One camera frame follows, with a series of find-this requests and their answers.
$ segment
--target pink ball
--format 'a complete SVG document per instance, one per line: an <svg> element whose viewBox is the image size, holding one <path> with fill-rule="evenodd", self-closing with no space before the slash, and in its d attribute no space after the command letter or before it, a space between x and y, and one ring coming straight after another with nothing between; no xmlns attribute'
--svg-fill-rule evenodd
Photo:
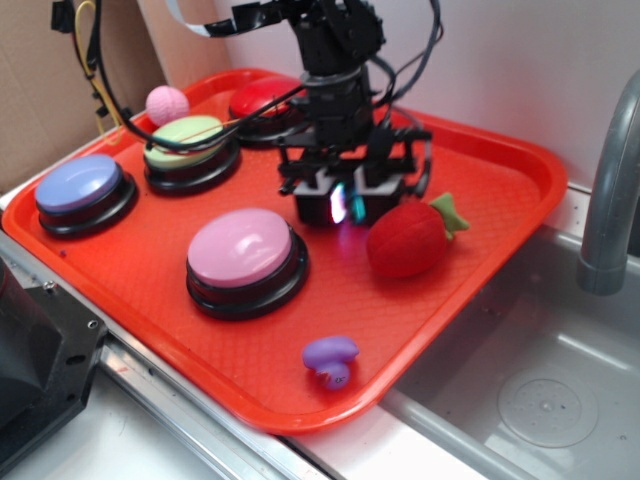
<svg viewBox="0 0 640 480"><path fill-rule="evenodd" d="M147 95L147 115L158 127L189 115L189 100L177 88L162 85Z"/></svg>

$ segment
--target red tray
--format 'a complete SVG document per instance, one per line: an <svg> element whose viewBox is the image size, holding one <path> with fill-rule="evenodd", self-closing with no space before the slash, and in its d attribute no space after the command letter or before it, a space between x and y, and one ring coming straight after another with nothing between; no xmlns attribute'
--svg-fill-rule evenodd
<svg viewBox="0 0 640 480"><path fill-rule="evenodd" d="M233 91L271 75L236 70L186 90L193 113L227 118ZM4 229L195 385L246 422L276 434L337 425L374 405L471 297L543 222L564 195L566 173L535 145L417 114L434 133L433 175L425 201L453 193L471 229L446 257L410 279L375 276L365 227L300 224L273 150L243 150L242 166L208 192L168 198L150 191L143 146L129 134L115 147L96 141L78 153L112 155L136 179L140 199L111 229L80 240L49 237L38 223L35 181L9 205ZM152 130L143 116L138 124ZM309 280L287 305L259 319L215 320L185 287L195 233L221 213L260 206L282 215L304 238ZM360 348L351 382L319 387L302 364L304 346L348 335Z"/></svg>

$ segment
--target faucet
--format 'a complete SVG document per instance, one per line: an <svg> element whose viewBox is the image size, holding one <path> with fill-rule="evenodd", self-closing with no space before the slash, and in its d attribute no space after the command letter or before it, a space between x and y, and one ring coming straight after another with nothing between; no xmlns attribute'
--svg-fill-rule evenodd
<svg viewBox="0 0 640 480"><path fill-rule="evenodd" d="M640 70L625 86L602 148L578 260L580 288L612 295L627 253L640 256Z"/></svg>

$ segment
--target stainless steel sink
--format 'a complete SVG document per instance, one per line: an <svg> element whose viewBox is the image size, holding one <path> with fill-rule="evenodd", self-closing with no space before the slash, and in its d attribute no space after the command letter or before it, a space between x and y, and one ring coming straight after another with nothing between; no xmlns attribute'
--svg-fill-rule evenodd
<svg viewBox="0 0 640 480"><path fill-rule="evenodd" d="M539 230L383 406L490 479L639 478L640 262L597 297L579 246Z"/></svg>

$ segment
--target black device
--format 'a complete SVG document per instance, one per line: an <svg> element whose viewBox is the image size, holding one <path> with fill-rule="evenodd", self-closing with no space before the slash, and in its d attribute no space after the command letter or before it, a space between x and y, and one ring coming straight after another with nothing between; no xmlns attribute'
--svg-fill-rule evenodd
<svg viewBox="0 0 640 480"><path fill-rule="evenodd" d="M64 288L23 289L0 260L0 477L85 408L105 335Z"/></svg>
<svg viewBox="0 0 640 480"><path fill-rule="evenodd" d="M424 195L431 133L415 127L394 129L388 117L378 123L374 118L375 94L366 63L376 58L385 39L382 20L371 5L360 0L274 0L235 6L232 12L232 19L204 26L211 37L284 20L296 35L306 95L289 103L303 112L311 128L282 136L276 144L284 177L280 193L294 195L304 223L334 224L344 218L343 206L356 222L373 224L402 196ZM407 185L405 176L418 170L416 141L425 144L421 173L414 185ZM394 155L398 144L402 153ZM292 147L302 149L298 158L290 158Z"/></svg>

